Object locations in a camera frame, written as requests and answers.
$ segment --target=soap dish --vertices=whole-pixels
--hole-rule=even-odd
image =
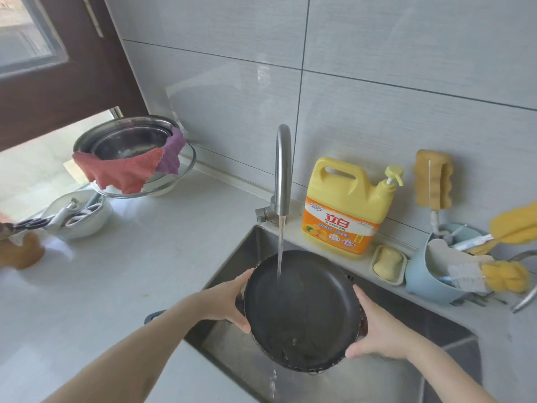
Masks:
[[[391,282],[390,280],[386,280],[385,278],[382,278],[380,277],[374,270],[373,270],[373,265],[379,260],[379,257],[380,257],[380,251],[382,250],[382,248],[389,248],[389,249],[392,249],[392,250],[395,250],[396,252],[398,252],[403,258],[401,259],[401,261],[398,263],[399,265],[399,268],[400,268],[400,271],[399,271],[399,276],[397,277],[397,280],[395,280],[394,282]],[[375,253],[373,254],[373,257],[371,259],[371,263],[369,264],[369,272],[371,274],[373,274],[375,277],[377,277],[379,280],[382,280],[383,282],[386,282],[388,284],[391,284],[393,286],[398,286],[400,284],[403,284],[403,279],[404,279],[404,271],[406,269],[406,264],[408,262],[408,259],[406,258],[405,254],[397,249],[394,249],[393,247],[391,246],[386,246],[384,244],[380,244],[379,246],[377,246],[376,250],[375,250]]]

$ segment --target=kitchen sink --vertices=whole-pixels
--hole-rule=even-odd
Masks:
[[[206,288],[231,280],[277,252],[278,237],[255,227]],[[284,250],[300,249],[284,242]],[[446,350],[481,384],[477,337],[466,328],[340,267],[377,304]],[[295,372],[272,362],[250,334],[226,321],[201,321],[185,340],[260,402],[440,402],[406,360],[377,355],[343,359],[319,374]]]

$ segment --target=yellow bottle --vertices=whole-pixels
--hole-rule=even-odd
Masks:
[[[328,172],[327,167],[348,176]],[[402,168],[390,165],[386,168],[388,179],[373,186],[362,167],[320,158],[309,180],[302,218],[304,235],[345,257],[360,257],[390,209],[394,180],[403,185],[402,175]]]

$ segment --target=frying pan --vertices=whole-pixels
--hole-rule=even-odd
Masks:
[[[360,333],[361,307],[335,264],[304,250],[262,261],[244,291],[244,312],[259,347],[281,366],[324,371],[345,357]]]

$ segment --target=white countertop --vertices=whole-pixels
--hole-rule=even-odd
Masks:
[[[268,204],[247,191],[193,170],[165,196],[113,201],[113,220],[94,237],[54,239],[34,267],[0,270],[0,400],[44,399],[148,314],[202,289],[256,223],[254,210]],[[285,238],[371,278],[367,257],[350,261],[306,241],[299,216],[289,217]],[[438,307],[375,283],[471,329],[485,387],[501,402],[533,401],[537,325],[527,320],[535,305],[516,316],[499,303]],[[148,401],[254,399],[182,342]]]

